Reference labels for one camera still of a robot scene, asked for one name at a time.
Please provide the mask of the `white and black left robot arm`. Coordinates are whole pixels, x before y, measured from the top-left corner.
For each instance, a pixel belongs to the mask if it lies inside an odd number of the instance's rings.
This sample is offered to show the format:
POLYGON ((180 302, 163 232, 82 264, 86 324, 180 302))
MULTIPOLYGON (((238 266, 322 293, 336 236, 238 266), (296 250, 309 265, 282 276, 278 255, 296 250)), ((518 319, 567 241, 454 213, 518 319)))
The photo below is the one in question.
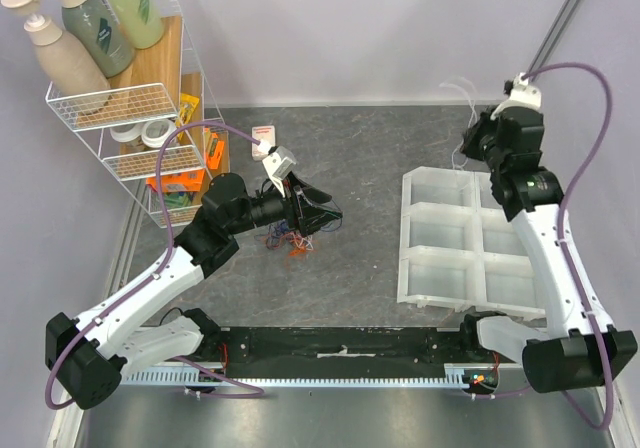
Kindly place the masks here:
POLYGON ((74 318, 59 313, 45 328, 45 365, 49 376, 45 403, 54 402, 60 384, 70 402, 87 410, 106 400, 129 376, 168 360, 190 355, 208 361, 219 350, 219 327, 202 310, 151 329, 142 324, 160 308, 196 286, 239 249, 236 236, 285 222, 303 237, 342 219, 332 197, 299 179, 285 176, 283 187, 249 195, 243 178, 226 173, 213 179, 193 220, 169 238, 163 254, 137 278, 107 300, 74 318))

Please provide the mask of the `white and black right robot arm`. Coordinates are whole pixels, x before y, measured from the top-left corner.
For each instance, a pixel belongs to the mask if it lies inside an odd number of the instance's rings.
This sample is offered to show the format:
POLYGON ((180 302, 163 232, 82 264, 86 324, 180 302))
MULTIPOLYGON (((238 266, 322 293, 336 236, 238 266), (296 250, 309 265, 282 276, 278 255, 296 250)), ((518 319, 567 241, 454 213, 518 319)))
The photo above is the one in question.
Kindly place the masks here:
POLYGON ((493 351, 520 364, 538 393, 600 387, 630 362, 638 343, 632 331, 616 329, 579 257, 564 255, 571 230, 560 211, 561 185, 540 164, 543 135, 540 112, 490 106, 465 132, 461 151, 489 169, 491 194, 538 280, 546 330, 499 312, 482 312, 466 316, 457 345, 469 361, 481 361, 493 351))

